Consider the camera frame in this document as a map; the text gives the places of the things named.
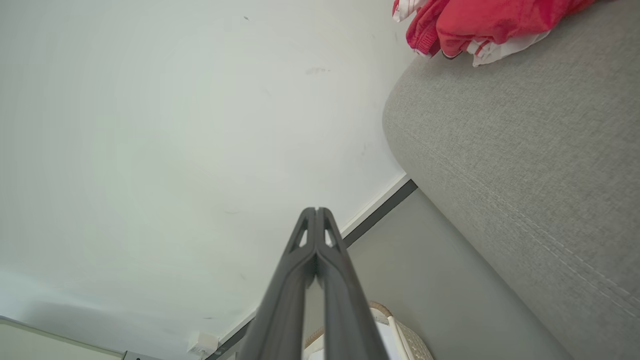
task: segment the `mark on ceiling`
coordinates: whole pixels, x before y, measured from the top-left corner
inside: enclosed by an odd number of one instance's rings
[[[325,69],[324,67],[310,67],[309,69],[307,69],[307,71],[305,71],[305,74],[317,75],[317,74],[320,74],[321,72],[331,72],[331,70]]]
[[[289,45],[295,49],[296,51],[300,52],[300,53],[304,53],[304,50],[302,49],[302,47],[300,47],[300,45],[296,44],[295,42],[289,42]]]

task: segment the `red and white fabric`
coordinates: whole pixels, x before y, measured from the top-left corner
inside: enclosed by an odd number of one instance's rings
[[[427,0],[395,0],[393,18],[395,21],[401,22],[426,3]]]
[[[409,15],[406,11],[417,11],[406,32],[407,42],[416,52],[433,56],[442,50],[452,58],[466,51],[478,57],[474,58],[477,66],[526,49],[544,38],[563,17],[594,1],[427,0],[419,7],[403,6],[397,0],[394,14],[405,19]]]

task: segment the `laundry basket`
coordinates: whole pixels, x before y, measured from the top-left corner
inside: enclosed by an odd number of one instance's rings
[[[393,343],[401,360],[433,360],[424,341],[408,327],[397,321],[391,311],[377,302],[370,302],[369,308],[377,324],[390,328]],[[305,341],[303,360],[308,360],[313,353],[324,348],[324,328],[318,329]]]

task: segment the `red cloth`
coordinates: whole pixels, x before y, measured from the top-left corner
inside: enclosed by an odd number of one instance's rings
[[[551,30],[567,15],[595,0],[429,0],[406,32],[411,48],[422,54],[453,57],[470,40],[503,44],[510,38]]]

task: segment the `sofa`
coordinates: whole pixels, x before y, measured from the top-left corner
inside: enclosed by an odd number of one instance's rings
[[[417,58],[397,161],[576,359],[640,359],[640,3],[599,1],[489,65]]]

